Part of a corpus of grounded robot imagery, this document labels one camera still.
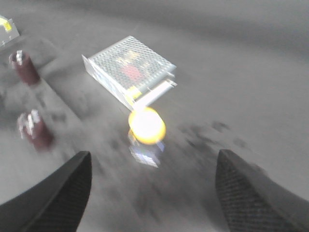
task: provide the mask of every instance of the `perforated metal cover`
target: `perforated metal cover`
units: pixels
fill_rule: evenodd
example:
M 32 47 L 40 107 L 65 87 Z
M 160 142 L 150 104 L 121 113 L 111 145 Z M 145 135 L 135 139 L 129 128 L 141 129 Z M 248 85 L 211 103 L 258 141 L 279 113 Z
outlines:
M 124 89 L 144 93 L 176 66 L 132 36 L 89 58 Z

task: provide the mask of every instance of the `metal mesh casing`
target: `metal mesh casing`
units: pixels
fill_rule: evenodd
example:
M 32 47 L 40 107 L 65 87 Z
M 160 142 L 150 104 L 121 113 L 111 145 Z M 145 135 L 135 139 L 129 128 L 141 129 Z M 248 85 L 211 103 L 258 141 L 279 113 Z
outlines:
M 163 81 L 175 84 L 176 66 L 132 36 L 83 59 L 87 72 L 129 109 Z

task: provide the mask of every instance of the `yellow label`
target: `yellow label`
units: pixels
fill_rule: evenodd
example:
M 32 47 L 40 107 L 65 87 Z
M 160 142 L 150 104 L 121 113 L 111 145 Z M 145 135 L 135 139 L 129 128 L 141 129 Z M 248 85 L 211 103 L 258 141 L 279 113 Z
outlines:
M 125 98 L 126 98 L 126 101 L 130 105 L 133 105 L 134 100 L 138 98 L 140 95 L 141 95 L 141 92 L 139 91 L 139 89 L 136 88 L 135 86 L 132 86 L 126 90 Z
M 3 26 L 4 26 L 6 31 L 11 31 L 12 30 L 12 26 L 11 26 L 11 24 L 8 21 L 6 23 L 4 23 Z
M 6 20 L 5 18 L 1 18 L 1 17 L 0 17 L 0 25 L 4 26 L 4 29 L 5 29 L 6 31 L 11 31 L 11 30 L 12 30 L 11 24 L 10 24 L 9 21 Z
M 141 95 L 141 92 L 135 86 L 132 86 L 127 89 L 127 95 L 131 96 L 133 99 L 138 98 Z

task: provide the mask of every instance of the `yellow light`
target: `yellow light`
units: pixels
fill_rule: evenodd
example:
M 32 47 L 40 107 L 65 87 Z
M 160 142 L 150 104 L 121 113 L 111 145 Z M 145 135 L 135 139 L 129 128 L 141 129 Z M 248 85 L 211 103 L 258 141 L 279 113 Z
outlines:
M 136 139 L 147 145 L 160 142 L 166 134 L 162 118 L 149 107 L 133 111 L 129 116 L 129 125 Z

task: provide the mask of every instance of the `metal terminal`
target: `metal terminal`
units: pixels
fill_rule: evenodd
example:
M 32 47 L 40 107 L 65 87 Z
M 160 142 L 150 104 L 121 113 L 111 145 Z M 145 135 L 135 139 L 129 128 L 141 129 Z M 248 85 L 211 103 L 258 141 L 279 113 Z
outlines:
M 31 110 L 31 115 L 34 123 L 40 122 L 39 112 L 37 110 Z
M 23 50 L 18 50 L 16 52 L 16 61 L 18 65 L 23 65 Z
M 25 113 L 22 113 L 17 120 L 18 129 L 19 129 L 19 132 L 20 132 L 20 137 L 22 139 L 24 139 L 24 127 L 26 125 L 26 121 L 27 121 L 27 119 L 26 119 Z
M 32 110 L 31 113 L 28 115 L 22 113 L 17 120 L 21 138 L 24 139 L 24 128 L 26 128 L 27 134 L 30 135 L 32 139 L 35 139 L 36 134 L 34 132 L 34 126 L 39 122 L 40 122 L 40 116 L 37 110 Z

